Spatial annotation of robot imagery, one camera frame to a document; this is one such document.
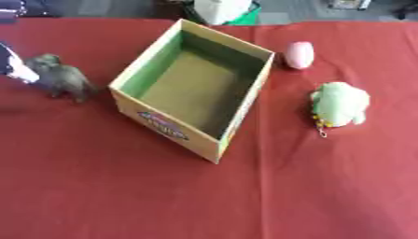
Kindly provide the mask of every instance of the stuffed toy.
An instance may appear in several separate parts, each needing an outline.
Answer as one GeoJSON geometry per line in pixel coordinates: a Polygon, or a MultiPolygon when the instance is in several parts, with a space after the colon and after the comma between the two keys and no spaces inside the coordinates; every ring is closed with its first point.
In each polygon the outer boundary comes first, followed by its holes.
{"type": "Polygon", "coordinates": [[[369,95],[344,82],[323,84],[311,94],[313,118],[323,137],[327,137],[324,128],[341,127],[349,123],[361,124],[366,120],[369,95]]]}

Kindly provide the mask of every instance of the white object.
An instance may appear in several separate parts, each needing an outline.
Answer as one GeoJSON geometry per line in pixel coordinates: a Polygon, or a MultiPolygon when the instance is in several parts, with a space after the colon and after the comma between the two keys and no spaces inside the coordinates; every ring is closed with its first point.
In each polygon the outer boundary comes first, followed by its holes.
{"type": "Polygon", "coordinates": [[[311,98],[313,113],[327,127],[363,123],[370,104],[370,96],[365,91],[344,82],[326,83],[311,98]]]}
{"type": "Polygon", "coordinates": [[[292,43],[285,52],[287,64],[295,69],[306,69],[314,62],[314,46],[310,42],[292,43]]]}
{"type": "Polygon", "coordinates": [[[209,24],[233,21],[251,7],[252,0],[195,0],[196,12],[209,24]]]}
{"type": "Polygon", "coordinates": [[[8,77],[19,78],[25,83],[34,83],[39,80],[39,75],[26,66],[18,54],[6,46],[5,48],[10,53],[8,64],[13,69],[11,73],[7,74],[8,77]]]}

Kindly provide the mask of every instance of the green frog plush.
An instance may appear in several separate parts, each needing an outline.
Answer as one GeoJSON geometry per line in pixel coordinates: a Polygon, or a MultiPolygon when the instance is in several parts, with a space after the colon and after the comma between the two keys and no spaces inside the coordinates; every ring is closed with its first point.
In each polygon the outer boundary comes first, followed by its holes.
{"type": "Polygon", "coordinates": [[[363,90],[344,82],[323,84],[311,94],[313,118],[322,136],[324,127],[341,127],[366,120],[370,96],[363,90]]]}

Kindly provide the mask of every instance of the floor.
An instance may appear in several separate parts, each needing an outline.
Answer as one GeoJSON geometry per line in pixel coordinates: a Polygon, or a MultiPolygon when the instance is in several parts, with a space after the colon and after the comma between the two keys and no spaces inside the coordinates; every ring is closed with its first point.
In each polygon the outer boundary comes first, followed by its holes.
{"type": "MultiPolygon", "coordinates": [[[[65,17],[175,18],[176,4],[170,0],[45,0],[65,17]]],[[[366,11],[327,7],[328,0],[259,0],[259,24],[298,21],[397,21],[393,9],[410,0],[374,0],[366,11]]],[[[406,21],[418,20],[411,14],[406,21]]]]}

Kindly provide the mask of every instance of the pink ball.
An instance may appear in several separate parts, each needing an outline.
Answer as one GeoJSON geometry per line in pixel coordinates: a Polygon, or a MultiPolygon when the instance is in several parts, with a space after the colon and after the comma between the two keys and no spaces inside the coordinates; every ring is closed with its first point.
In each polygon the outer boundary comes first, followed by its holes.
{"type": "Polygon", "coordinates": [[[292,43],[285,52],[285,59],[292,68],[306,69],[314,62],[314,46],[310,42],[292,43]]]}

